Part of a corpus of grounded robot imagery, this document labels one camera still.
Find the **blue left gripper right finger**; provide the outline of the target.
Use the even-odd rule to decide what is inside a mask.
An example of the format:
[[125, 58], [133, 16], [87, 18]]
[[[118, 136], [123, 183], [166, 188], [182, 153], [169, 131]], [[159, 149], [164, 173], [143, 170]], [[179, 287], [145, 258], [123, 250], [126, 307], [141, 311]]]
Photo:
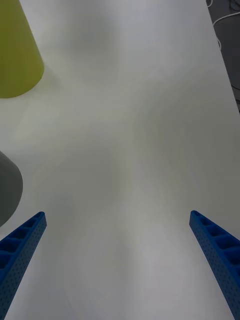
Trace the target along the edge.
[[189, 226], [198, 241], [235, 320], [240, 320], [240, 241], [198, 211]]

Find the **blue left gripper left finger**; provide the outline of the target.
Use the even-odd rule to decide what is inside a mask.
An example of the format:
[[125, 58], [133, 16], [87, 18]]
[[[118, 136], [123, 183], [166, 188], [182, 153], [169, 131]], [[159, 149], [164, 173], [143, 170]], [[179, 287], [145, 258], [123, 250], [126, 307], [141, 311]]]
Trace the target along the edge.
[[40, 211], [0, 241], [0, 319], [10, 308], [23, 276], [47, 227]]

